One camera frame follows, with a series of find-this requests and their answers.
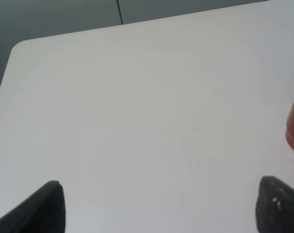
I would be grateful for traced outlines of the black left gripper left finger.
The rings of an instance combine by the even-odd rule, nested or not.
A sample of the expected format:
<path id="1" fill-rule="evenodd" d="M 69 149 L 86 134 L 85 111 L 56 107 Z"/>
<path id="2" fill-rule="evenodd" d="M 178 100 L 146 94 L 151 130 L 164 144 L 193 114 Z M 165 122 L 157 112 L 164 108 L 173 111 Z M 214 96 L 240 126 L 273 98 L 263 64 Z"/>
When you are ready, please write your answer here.
<path id="1" fill-rule="evenodd" d="M 0 218 L 0 233 L 64 233 L 65 197 L 58 181 L 49 181 Z"/>

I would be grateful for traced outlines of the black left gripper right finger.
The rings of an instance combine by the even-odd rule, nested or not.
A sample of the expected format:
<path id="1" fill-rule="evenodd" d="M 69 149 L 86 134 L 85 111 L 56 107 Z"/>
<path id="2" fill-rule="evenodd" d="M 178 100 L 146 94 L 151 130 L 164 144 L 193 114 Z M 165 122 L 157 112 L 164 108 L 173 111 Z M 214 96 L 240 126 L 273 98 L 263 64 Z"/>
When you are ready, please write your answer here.
<path id="1" fill-rule="evenodd" d="M 255 217 L 260 233 L 294 233 L 294 189 L 274 176 L 263 176 Z"/>

